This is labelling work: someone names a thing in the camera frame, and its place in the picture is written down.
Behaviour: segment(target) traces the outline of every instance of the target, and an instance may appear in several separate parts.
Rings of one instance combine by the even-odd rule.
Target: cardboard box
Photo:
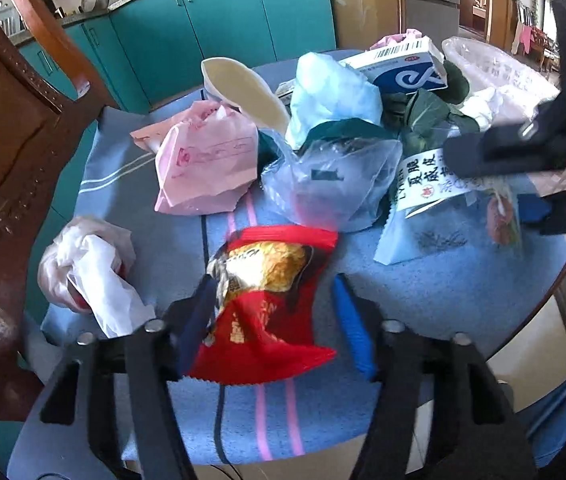
[[[348,57],[341,63],[359,70],[378,86],[381,94],[412,94],[419,88],[447,88],[444,56],[432,40],[402,41]]]

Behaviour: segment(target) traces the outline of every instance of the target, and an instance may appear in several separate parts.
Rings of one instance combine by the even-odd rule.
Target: round table
[[[352,51],[334,52],[337,59]],[[292,79],[296,61],[255,69],[272,89]],[[151,158],[129,133],[163,120],[200,99],[195,91],[149,117],[106,108],[76,203],[76,215],[92,214],[132,231],[137,261],[129,281],[143,301],[161,311],[189,296],[205,258],[229,230],[287,221],[270,211],[258,183],[231,214],[178,217],[154,212],[158,192]],[[341,235],[316,291],[316,343],[337,350],[333,362],[302,376],[256,386],[219,386],[186,379],[169,385],[179,427],[192,462],[261,462],[334,446],[367,431],[378,385],[355,369],[330,300],[336,273],[344,272],[356,293],[376,301],[388,318],[417,333],[449,338],[468,333],[486,357],[509,341],[543,306],[566,272],[566,241],[525,232],[523,252],[496,246],[464,246],[393,266],[373,260],[383,219],[370,229]],[[99,332],[91,317],[51,306],[42,325],[55,342],[79,332]],[[116,379],[123,458],[136,447],[126,378]],[[423,401],[429,392],[422,392]]]

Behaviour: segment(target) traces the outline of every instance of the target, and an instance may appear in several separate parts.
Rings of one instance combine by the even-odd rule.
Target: snack bag with chinese characters
[[[445,128],[432,130],[437,132],[429,139],[440,143],[430,149],[423,146],[425,150],[416,154],[407,150],[410,156],[399,165],[375,261],[396,264],[468,244],[493,251],[520,250],[516,195],[508,181],[458,178],[443,160],[440,145],[447,137]]]
[[[218,314],[189,375],[260,384],[305,373],[336,352],[314,345],[312,304],[337,234],[302,226],[247,228],[210,261]]]

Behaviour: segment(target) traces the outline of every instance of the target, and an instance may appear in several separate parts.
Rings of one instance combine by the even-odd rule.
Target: tile floor
[[[499,379],[514,389],[514,408],[521,410],[566,379],[566,334],[554,298],[490,361]],[[420,468],[428,447],[432,402],[419,408],[409,470]],[[245,480],[346,480],[363,444],[363,436],[290,460],[239,466]],[[226,471],[233,474],[229,467]],[[223,480],[222,473],[198,466],[201,480]]]

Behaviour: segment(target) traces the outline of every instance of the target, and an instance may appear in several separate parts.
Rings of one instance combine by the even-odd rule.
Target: red stamp logo
[[[432,186],[425,186],[423,188],[423,192],[421,193],[421,196],[423,198],[429,198],[434,194],[434,187]]]

